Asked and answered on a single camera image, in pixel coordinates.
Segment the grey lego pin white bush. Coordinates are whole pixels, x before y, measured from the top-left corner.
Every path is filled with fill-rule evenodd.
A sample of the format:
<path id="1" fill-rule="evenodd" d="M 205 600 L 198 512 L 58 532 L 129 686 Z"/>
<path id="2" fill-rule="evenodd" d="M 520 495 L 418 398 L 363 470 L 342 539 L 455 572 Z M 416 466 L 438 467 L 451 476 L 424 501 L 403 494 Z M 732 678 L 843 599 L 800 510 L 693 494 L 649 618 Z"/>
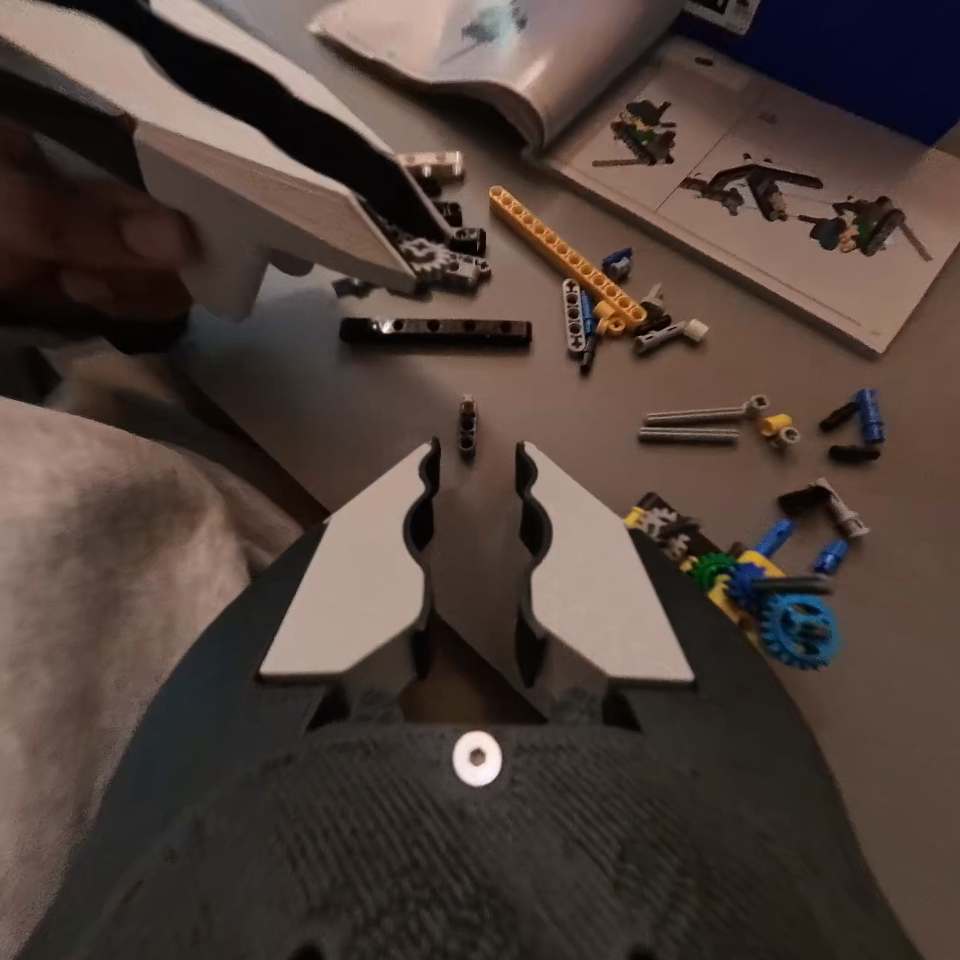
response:
<path id="1" fill-rule="evenodd" d="M 672 322 L 665 327 L 643 333 L 636 337 L 633 351 L 636 355 L 651 354 L 667 343 L 685 340 L 690 344 L 700 344 L 709 333 L 707 324 L 696 318 L 682 322 Z"/>

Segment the light grey lego axle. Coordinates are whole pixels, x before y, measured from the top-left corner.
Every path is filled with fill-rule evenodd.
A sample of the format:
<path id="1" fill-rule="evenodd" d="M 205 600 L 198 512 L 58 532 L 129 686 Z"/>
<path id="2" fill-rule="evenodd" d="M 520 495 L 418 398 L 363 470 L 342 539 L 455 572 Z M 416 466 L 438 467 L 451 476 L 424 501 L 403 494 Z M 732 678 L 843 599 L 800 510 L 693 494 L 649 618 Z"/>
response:
<path id="1" fill-rule="evenodd" d="M 637 440 L 643 445 L 731 447 L 738 443 L 739 430 L 719 427 L 644 426 L 637 431 Z"/>

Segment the open lego instruction booklet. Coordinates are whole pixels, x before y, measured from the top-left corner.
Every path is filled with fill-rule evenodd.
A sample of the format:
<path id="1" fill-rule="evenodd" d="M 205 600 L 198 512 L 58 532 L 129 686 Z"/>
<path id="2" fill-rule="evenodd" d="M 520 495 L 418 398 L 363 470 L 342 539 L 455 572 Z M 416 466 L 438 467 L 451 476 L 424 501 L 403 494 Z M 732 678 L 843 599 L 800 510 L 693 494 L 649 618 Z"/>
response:
<path id="1" fill-rule="evenodd" d="M 330 2 L 321 42 L 498 111 L 541 170 L 883 354 L 958 253 L 958 158 L 678 36 L 681 2 Z"/>

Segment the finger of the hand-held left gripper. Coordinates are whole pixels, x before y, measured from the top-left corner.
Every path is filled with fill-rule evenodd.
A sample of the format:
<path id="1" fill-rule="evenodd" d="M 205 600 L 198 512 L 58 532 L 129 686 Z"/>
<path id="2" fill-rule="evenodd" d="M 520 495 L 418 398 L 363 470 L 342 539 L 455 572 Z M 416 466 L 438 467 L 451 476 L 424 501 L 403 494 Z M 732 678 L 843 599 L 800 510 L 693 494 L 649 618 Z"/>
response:
<path id="1" fill-rule="evenodd" d="M 184 41 L 169 2 L 2 2 L 2 68 L 132 123 L 146 195 L 194 232 L 180 275 L 197 305 L 249 316 L 269 266 L 414 291 L 405 230 L 184 89 L 169 73 Z M 40 139 L 62 170 L 121 183 Z"/>
<path id="2" fill-rule="evenodd" d="M 217 2 L 169 2 L 169 24 L 189 38 L 169 73 L 200 102 L 346 188 L 390 225 L 450 243 L 451 227 L 397 155 L 318 78 Z"/>

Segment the grey lego axle with connector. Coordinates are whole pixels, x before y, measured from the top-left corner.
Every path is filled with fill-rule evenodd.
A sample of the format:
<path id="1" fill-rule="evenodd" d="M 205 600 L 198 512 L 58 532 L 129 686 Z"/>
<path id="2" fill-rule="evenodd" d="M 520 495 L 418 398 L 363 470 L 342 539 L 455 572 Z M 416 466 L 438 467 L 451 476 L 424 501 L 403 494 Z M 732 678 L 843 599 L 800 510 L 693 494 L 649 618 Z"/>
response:
<path id="1" fill-rule="evenodd" d="M 643 426 L 679 428 L 739 424 L 760 418 L 770 409 L 770 406 L 769 397 L 758 393 L 732 406 L 647 414 L 644 417 Z"/>

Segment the light grey lego pin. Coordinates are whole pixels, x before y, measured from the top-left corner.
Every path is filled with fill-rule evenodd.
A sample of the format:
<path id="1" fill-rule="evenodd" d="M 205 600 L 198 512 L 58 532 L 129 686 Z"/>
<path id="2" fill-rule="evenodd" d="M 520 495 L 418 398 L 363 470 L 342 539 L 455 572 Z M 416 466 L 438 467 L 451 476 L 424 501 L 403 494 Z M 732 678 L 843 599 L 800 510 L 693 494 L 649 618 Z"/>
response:
<path id="1" fill-rule="evenodd" d="M 870 534 L 870 528 L 865 524 L 859 513 L 847 504 L 835 487 L 825 478 L 817 478 L 811 485 L 826 494 L 826 508 L 829 511 L 834 525 L 849 541 L 861 539 Z"/>

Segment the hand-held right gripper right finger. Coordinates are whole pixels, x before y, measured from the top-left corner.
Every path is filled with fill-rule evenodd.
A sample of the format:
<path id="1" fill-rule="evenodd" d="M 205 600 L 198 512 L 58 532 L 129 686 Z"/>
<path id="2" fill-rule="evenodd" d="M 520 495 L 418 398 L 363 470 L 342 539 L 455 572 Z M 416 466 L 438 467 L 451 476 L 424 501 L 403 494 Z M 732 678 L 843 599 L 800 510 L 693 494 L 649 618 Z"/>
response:
<path id="1" fill-rule="evenodd" d="M 690 688 L 695 677 L 623 520 L 527 440 L 514 453 L 530 554 L 514 655 L 525 690 Z"/>

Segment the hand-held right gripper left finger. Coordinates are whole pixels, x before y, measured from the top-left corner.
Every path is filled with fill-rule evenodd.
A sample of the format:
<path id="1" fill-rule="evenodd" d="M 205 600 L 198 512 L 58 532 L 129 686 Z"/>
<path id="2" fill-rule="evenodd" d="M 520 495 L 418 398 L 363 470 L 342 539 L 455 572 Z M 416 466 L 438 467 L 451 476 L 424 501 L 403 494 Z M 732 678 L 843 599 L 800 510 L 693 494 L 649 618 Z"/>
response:
<path id="1" fill-rule="evenodd" d="M 441 445 L 432 438 L 323 524 L 260 664 L 268 683 L 409 685 L 428 664 L 424 553 L 434 533 Z"/>

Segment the long black lego beam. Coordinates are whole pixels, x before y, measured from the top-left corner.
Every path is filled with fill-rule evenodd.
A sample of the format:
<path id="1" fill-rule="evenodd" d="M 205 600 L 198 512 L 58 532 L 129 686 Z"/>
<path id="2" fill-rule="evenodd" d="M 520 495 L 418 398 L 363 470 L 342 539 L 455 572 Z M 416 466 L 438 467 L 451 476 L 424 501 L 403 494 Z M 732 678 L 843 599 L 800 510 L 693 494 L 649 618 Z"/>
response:
<path id="1" fill-rule="evenodd" d="M 528 321 L 505 319 L 347 317 L 339 338 L 351 346 L 525 349 L 533 342 L 533 328 Z"/>

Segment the blue plastic bin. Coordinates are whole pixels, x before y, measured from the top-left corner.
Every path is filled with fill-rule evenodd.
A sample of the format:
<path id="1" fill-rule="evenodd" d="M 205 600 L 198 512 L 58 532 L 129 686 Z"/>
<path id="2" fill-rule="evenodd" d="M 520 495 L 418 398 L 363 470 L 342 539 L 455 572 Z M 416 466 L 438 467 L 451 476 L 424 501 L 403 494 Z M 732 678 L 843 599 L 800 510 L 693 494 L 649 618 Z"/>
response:
<path id="1" fill-rule="evenodd" d="M 927 146 L 958 123 L 957 1 L 763 1 L 743 34 L 692 11 L 676 31 Z"/>

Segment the grey lego gear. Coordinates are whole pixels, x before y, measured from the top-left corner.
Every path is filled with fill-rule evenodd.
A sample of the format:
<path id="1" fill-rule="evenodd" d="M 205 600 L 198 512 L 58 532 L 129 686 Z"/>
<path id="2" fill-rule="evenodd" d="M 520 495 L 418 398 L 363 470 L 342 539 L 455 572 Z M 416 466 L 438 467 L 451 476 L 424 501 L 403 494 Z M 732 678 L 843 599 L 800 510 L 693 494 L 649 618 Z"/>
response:
<path id="1" fill-rule="evenodd" d="M 414 275 L 416 289 L 442 285 L 458 265 L 449 248 L 426 238 L 401 234 L 395 247 Z"/>

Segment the lego gear assembly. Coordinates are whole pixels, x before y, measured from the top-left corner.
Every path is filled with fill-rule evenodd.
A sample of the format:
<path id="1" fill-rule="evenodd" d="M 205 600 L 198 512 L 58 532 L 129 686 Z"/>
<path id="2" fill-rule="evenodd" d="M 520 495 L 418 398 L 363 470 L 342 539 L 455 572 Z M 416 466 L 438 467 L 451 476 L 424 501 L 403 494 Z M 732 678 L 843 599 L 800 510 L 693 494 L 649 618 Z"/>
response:
<path id="1" fill-rule="evenodd" d="M 623 522 L 652 540 L 760 653 L 803 671 L 835 660 L 841 636 L 828 602 L 834 576 L 790 576 L 775 563 L 795 531 L 792 520 L 775 522 L 752 546 L 734 543 L 721 550 L 698 520 L 650 491 Z"/>

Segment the thin light grey lego liftarm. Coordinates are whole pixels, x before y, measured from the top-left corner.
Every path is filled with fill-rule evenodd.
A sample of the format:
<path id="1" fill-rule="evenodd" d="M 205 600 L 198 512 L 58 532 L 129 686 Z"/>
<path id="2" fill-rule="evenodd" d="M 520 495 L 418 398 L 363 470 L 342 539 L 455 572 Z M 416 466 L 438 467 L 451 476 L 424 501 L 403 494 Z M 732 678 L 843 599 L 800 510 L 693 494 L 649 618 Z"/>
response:
<path id="1" fill-rule="evenodd" d="M 587 345 L 581 287 L 573 279 L 564 279 L 561 294 L 567 351 L 571 358 L 579 358 Z"/>

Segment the person's left hand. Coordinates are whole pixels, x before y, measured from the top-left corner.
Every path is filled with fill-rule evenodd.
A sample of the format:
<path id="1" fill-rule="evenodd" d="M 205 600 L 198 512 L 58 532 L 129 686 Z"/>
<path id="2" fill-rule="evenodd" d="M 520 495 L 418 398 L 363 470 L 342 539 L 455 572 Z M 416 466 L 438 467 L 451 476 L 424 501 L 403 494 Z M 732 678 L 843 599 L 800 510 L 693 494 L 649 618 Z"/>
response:
<path id="1" fill-rule="evenodd" d="M 111 179 L 62 174 L 27 127 L 2 117 L 3 301 L 172 319 L 193 305 L 181 270 L 196 250 L 180 212 Z"/>

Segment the long yellow lego beam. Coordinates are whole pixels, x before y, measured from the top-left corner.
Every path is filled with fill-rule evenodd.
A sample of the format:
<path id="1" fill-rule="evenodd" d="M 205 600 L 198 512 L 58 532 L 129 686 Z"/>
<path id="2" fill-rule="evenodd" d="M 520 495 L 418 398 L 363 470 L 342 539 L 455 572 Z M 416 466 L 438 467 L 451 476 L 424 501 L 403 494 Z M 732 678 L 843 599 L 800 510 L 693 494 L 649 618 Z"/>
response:
<path id="1" fill-rule="evenodd" d="M 595 304 L 599 301 L 611 304 L 626 322 L 624 333 L 636 332 L 637 326 L 646 319 L 646 312 L 639 302 L 618 283 L 608 279 L 599 266 L 585 258 L 506 188 L 491 186 L 487 197 L 490 213 L 495 218 L 550 263 L 564 279 L 577 282 L 592 296 Z"/>

